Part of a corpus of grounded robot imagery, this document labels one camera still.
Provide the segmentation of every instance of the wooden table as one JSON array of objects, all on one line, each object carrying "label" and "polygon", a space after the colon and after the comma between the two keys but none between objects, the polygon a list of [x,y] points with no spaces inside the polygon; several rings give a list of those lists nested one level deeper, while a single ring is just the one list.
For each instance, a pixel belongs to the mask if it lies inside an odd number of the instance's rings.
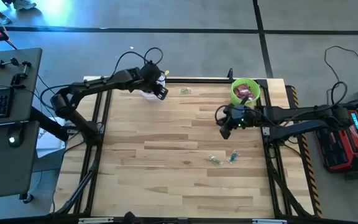
[{"label": "wooden table", "polygon": [[[288,108],[284,81],[267,81],[272,105]],[[179,94],[187,87],[191,94]],[[132,211],[138,217],[273,217],[260,128],[234,130],[224,140],[215,125],[214,112],[229,102],[230,85],[180,83],[167,88],[167,98],[158,102],[136,91],[113,91],[92,216],[122,217]],[[91,119],[95,98],[84,98],[78,107],[86,119]],[[65,154],[55,192],[57,209],[78,185],[84,150],[83,145]],[[218,167],[208,161],[210,154],[224,161],[233,150],[241,154],[233,164]],[[285,147],[281,153],[288,188],[313,214],[301,158]],[[280,190],[278,196],[284,211]]]}]

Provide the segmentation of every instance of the green bowl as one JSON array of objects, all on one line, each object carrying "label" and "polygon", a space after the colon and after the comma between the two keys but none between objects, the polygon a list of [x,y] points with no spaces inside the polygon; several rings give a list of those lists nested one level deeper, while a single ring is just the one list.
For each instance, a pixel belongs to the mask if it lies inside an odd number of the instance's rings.
[{"label": "green bowl", "polygon": [[231,84],[231,103],[234,105],[239,105],[241,103],[242,100],[236,96],[236,94],[234,93],[234,88],[242,84],[248,84],[249,90],[255,96],[254,100],[246,101],[246,105],[250,105],[253,102],[257,101],[260,96],[260,88],[258,83],[249,78],[238,78]]}]

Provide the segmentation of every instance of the person's foot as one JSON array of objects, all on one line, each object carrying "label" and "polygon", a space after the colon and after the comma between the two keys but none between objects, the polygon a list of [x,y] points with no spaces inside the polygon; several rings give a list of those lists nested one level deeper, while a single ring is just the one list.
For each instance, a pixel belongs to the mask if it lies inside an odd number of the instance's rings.
[{"label": "person's foot", "polygon": [[36,3],[31,3],[27,0],[16,0],[13,2],[13,7],[16,9],[16,10],[21,10],[21,9],[32,9],[34,8],[35,6],[37,6]]},{"label": "person's foot", "polygon": [[1,22],[4,25],[9,24],[11,22],[11,20],[2,13],[0,13],[0,17],[1,17]]}]

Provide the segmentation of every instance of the concrete floor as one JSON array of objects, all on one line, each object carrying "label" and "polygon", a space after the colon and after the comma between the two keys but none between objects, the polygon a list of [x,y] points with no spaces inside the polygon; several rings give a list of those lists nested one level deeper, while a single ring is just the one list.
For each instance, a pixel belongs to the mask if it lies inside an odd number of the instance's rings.
[{"label": "concrete floor", "polygon": [[[0,10],[16,27],[257,28],[252,0],[39,0],[37,3],[39,6],[32,11],[16,12],[1,3]],[[265,29],[358,30],[356,0],[259,0],[259,6]],[[168,69],[173,76],[223,77],[233,68],[235,77],[266,77],[258,34],[10,32],[9,35],[18,48],[43,48],[40,76],[48,85],[75,82],[85,75],[110,75],[123,52],[133,47],[143,53],[155,46],[164,51],[161,68]],[[266,43],[273,76],[298,89],[301,106],[324,104],[325,91],[335,82],[324,64],[326,48],[340,45],[358,52],[358,35],[266,35]],[[0,42],[0,50],[8,49],[9,45]],[[347,99],[351,99],[358,91],[358,58],[333,49],[328,60],[348,84]],[[141,59],[128,56],[119,68],[141,64]],[[41,83],[37,86],[40,91],[45,88]],[[39,102],[35,101],[34,106],[39,107]],[[324,217],[358,221],[358,180],[345,181],[343,175],[327,173],[313,139],[308,140]],[[31,188],[39,175],[33,174]],[[32,203],[24,205],[16,195],[0,198],[0,218],[47,214],[57,175],[56,170],[43,172]]]}]

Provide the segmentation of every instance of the red device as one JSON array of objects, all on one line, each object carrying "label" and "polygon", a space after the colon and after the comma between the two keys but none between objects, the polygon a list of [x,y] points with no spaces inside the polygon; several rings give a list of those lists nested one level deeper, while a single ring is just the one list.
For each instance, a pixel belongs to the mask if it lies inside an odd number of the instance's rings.
[{"label": "red device", "polygon": [[329,172],[358,171],[358,115],[349,110],[354,124],[347,130],[315,132],[324,167]]}]

